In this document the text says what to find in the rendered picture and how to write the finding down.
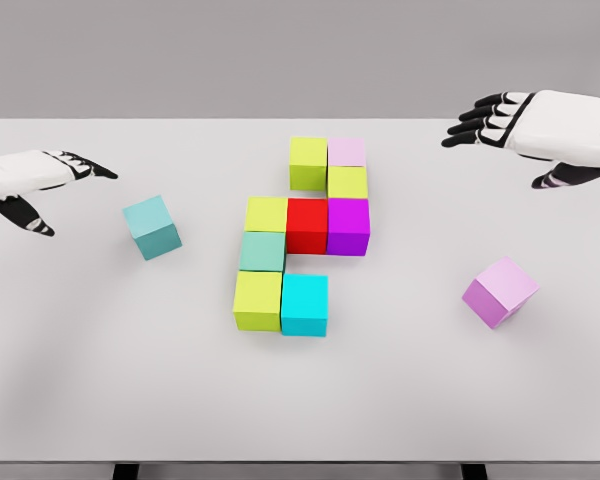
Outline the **yellow-green cube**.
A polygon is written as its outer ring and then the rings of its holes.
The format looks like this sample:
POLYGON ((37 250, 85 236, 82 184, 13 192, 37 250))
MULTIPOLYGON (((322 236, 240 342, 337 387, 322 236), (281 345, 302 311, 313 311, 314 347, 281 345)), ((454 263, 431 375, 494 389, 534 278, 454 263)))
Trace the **yellow-green cube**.
POLYGON ((327 181, 327 139, 292 137, 289 152, 290 189, 325 191, 327 181))
POLYGON ((281 331, 281 272, 239 271, 233 303, 242 331, 281 331))
POLYGON ((327 197, 367 198, 367 169, 361 166, 329 166, 327 168, 327 197))
POLYGON ((258 197, 248 199, 244 230, 248 232, 284 233, 287 229, 288 199, 258 197))

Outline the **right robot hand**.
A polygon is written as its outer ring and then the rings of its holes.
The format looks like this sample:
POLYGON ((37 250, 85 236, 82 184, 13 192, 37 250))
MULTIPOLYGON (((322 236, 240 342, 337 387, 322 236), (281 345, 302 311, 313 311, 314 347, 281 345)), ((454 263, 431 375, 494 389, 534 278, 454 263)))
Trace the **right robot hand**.
POLYGON ((444 148, 484 145, 549 162, 535 190, 600 178, 600 97, 555 90, 505 91, 477 100, 441 141, 444 148))

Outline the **teal cube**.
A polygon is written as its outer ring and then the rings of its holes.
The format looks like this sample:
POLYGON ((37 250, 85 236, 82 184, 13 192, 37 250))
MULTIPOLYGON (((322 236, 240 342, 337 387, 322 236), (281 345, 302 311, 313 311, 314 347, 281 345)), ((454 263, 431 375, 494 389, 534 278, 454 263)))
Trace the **teal cube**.
POLYGON ((177 228, 161 195, 122 209, 130 234, 145 260, 182 246, 177 228))

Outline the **red cube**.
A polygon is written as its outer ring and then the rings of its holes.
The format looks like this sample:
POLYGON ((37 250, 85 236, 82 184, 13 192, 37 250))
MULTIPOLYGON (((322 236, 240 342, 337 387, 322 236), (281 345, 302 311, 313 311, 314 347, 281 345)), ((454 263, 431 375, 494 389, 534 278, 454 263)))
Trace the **red cube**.
POLYGON ((328 201, 289 198, 286 223, 288 254, 324 255, 328 238, 328 201))

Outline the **pink cube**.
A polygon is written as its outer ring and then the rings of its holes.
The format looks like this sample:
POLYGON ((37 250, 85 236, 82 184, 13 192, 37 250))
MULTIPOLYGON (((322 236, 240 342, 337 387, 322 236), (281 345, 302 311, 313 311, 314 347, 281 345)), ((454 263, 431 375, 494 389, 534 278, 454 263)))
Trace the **pink cube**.
POLYGON ((329 166, 365 167, 365 141, 359 137, 330 137, 327 139, 329 166))
POLYGON ((490 329, 495 329, 538 290, 539 284, 505 256, 473 278, 462 300, 490 329))

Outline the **purple cube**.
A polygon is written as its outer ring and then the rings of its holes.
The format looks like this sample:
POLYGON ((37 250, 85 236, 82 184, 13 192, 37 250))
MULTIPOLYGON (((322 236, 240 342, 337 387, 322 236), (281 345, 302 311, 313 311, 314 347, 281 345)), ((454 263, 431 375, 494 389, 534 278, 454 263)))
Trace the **purple cube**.
POLYGON ((328 199, 328 255, 365 256, 370 233, 367 199, 328 199))

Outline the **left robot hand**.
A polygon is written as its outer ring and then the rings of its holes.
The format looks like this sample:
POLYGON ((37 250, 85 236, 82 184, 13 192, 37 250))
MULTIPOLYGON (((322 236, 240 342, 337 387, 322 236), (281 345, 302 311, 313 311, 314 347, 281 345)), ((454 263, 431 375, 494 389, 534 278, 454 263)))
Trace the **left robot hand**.
POLYGON ((1 155, 0 215, 25 231, 52 237, 54 229, 24 196, 57 189, 88 177, 116 180, 118 174, 65 150, 29 150, 1 155))

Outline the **cyan cube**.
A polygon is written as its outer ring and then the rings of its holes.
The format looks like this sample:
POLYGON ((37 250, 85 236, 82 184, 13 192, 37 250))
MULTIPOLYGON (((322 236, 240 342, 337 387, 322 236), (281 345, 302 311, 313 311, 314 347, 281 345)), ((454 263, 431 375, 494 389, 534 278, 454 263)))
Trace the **cyan cube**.
POLYGON ((325 275, 284 274, 281 330, 285 336, 325 337, 329 283, 325 275))

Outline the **mint green cube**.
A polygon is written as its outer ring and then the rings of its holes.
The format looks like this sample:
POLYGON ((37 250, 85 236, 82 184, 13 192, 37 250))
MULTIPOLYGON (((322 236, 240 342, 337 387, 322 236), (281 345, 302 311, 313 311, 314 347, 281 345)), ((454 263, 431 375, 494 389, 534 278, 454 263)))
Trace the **mint green cube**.
POLYGON ((282 232, 244 232, 239 269, 251 272, 283 272, 286 236, 282 232))

